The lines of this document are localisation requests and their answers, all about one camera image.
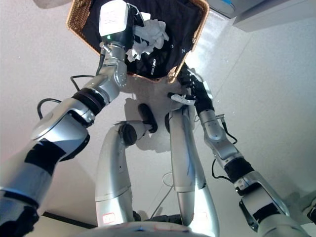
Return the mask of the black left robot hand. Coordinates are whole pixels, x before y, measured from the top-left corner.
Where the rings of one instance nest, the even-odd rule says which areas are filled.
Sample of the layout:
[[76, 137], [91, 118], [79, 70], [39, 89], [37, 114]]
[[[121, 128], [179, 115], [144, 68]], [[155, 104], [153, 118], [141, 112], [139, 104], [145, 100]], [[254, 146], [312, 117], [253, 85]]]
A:
[[125, 51], [134, 44], [134, 27], [145, 25], [150, 13], [140, 11], [123, 0], [111, 0], [103, 4], [99, 12], [98, 31], [104, 45], [115, 44]]

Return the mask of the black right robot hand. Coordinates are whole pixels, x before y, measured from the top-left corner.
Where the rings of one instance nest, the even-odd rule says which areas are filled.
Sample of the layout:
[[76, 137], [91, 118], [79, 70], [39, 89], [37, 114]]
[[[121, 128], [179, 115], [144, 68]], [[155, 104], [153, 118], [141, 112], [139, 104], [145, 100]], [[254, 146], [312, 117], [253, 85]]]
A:
[[177, 80], [182, 92], [169, 92], [167, 94], [169, 99], [183, 105], [194, 106], [198, 114], [205, 110], [214, 110], [213, 97], [207, 82], [195, 72], [194, 68], [189, 68], [184, 64]]

